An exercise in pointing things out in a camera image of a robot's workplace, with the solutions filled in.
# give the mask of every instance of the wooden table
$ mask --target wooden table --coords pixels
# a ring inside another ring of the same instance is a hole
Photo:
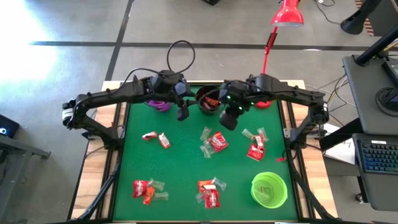
[[[297,85],[299,88],[305,88],[303,80],[286,80],[289,85],[295,86]],[[103,90],[115,89],[119,87],[121,82],[119,81],[106,81],[103,84]],[[286,102],[282,102],[284,107],[284,113],[286,118],[287,127],[290,126],[289,114],[287,112]],[[124,121],[124,113],[126,109],[126,103],[121,104],[121,109],[119,113],[119,119],[115,126],[123,124]],[[101,123],[104,126],[111,126],[114,114],[116,111],[116,105],[109,105],[100,107],[97,109],[97,113],[95,116],[95,120]],[[306,117],[308,108],[306,106],[295,105],[293,104],[293,111],[295,115],[295,120],[297,126],[300,125],[302,120]],[[319,147],[318,141],[314,139],[308,140],[309,144]],[[95,149],[103,146],[101,140],[94,140],[88,143],[87,154]],[[76,195],[74,200],[72,201],[72,206],[69,213],[69,218],[77,218],[79,217],[86,208],[93,201],[97,193],[101,188],[101,182],[104,174],[104,166],[106,163],[106,155],[108,151],[105,149],[100,149],[99,151],[89,155],[82,164],[81,175],[76,185]],[[114,163],[116,162],[116,155],[118,152],[113,152],[113,158],[111,163],[110,172],[113,170]],[[334,217],[337,217],[337,211],[335,207],[335,203],[333,200],[333,195],[330,189],[329,179],[326,173],[326,167],[323,162],[322,152],[318,149],[308,147],[302,151],[303,160],[305,164],[305,170],[308,177],[308,184],[310,190],[319,200],[319,202],[325,207],[325,209]],[[299,170],[298,162],[295,163],[297,170]],[[308,217],[307,203],[304,196],[304,193],[301,191],[300,187],[298,187],[300,202],[302,204],[303,216]],[[109,210],[109,202],[111,198],[112,187],[108,190],[103,206],[102,217],[108,216]]]

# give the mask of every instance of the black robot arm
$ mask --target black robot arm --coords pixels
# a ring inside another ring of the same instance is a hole
[[[301,125],[290,130],[290,148],[304,148],[307,134],[319,124],[329,120],[328,108],[323,101],[325,94],[289,86],[269,75],[250,76],[245,82],[230,81],[221,86],[220,101],[227,104],[220,123],[233,130],[237,118],[249,111],[259,101],[285,100],[308,106],[308,115]]]
[[[63,125],[69,129],[87,130],[90,134],[99,136],[106,149],[117,149],[121,140],[115,127],[104,127],[86,115],[87,111],[100,106],[115,103],[144,103],[148,100],[166,101],[175,103],[178,107],[177,119],[184,120],[189,116],[188,106],[196,101],[183,100],[183,97],[194,96],[190,85],[182,74],[171,71],[161,71],[153,77],[137,79],[123,84],[116,90],[101,91],[98,93],[80,94],[75,99],[62,105]]]

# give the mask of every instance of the purple object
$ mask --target purple object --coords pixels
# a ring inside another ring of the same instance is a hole
[[[155,100],[147,101],[146,105],[155,108],[159,112],[166,112],[172,107],[171,103],[166,103],[163,101],[155,101]]]

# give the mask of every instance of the plastic bowl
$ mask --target plastic bowl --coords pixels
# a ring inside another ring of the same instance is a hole
[[[287,199],[287,187],[277,174],[262,172],[252,181],[251,196],[266,208],[279,208]]]

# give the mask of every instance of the black desk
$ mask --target black desk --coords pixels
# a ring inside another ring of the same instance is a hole
[[[398,136],[398,118],[383,113],[376,104],[376,93],[381,88],[394,87],[381,67],[384,62],[384,59],[372,58],[367,66],[362,67],[355,63],[353,56],[343,58],[359,118],[322,138],[322,151],[350,139],[356,133],[375,135],[375,138],[380,135]],[[375,209],[398,210],[395,197],[391,196],[396,195],[395,190],[391,192],[390,188],[391,185],[398,184],[397,176],[368,174],[361,169],[359,173],[358,184],[365,202],[371,198],[371,205]]]

